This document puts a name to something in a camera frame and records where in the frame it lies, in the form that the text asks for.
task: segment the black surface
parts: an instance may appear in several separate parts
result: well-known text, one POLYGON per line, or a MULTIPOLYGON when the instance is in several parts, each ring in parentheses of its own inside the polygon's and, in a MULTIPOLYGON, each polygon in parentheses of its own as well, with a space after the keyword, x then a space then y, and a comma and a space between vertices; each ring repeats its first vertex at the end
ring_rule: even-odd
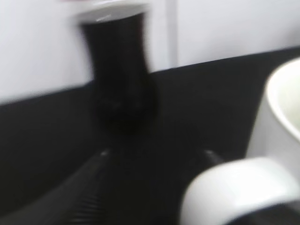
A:
POLYGON ((154 73, 161 116, 122 141, 97 132, 87 87, 1 106, 0 172, 7 184, 1 185, 1 214, 17 208, 13 198, 19 205, 37 199, 82 165, 95 146, 109 144, 116 154, 103 189, 107 221, 175 223, 184 188, 209 166, 201 151, 211 149, 225 160, 243 157, 268 75, 297 56, 300 48, 154 73))

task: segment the white object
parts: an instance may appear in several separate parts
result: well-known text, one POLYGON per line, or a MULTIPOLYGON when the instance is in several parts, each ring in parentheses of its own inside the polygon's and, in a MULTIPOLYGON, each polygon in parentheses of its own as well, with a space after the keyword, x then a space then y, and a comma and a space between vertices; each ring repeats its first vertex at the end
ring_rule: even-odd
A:
POLYGON ((181 225, 225 225, 248 213, 293 203, 300 209, 300 58, 273 72, 256 118, 247 158, 194 179, 181 225))

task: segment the white mug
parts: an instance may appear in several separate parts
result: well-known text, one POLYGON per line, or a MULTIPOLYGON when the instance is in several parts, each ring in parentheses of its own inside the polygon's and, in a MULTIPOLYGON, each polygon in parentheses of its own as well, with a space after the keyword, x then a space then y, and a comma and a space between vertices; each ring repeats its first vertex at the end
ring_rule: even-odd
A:
POLYGON ((267 81, 246 159, 217 165, 187 188, 181 225, 225 225, 273 205, 300 209, 300 58, 267 81))

